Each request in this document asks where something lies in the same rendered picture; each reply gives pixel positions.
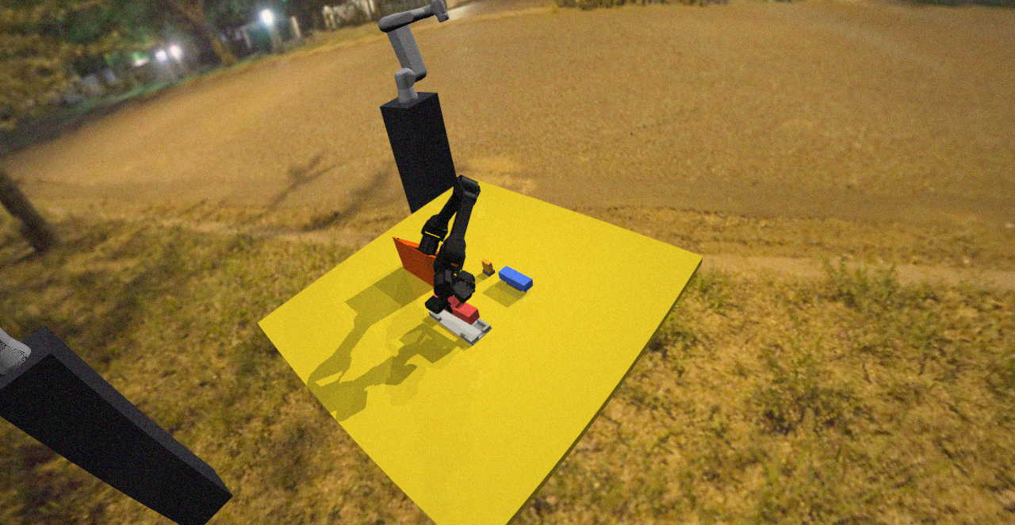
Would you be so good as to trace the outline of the blue bar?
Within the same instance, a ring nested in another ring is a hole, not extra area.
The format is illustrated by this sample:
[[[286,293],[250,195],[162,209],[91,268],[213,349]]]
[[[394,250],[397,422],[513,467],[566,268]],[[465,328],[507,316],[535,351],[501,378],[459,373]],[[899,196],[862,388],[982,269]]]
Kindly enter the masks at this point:
[[[498,271],[498,277],[500,277],[500,279],[503,280],[503,282],[511,284],[515,288],[521,289],[523,293],[528,293],[530,287],[534,285],[532,278],[523,275],[517,270],[513,270],[507,266],[505,266],[502,270]]]

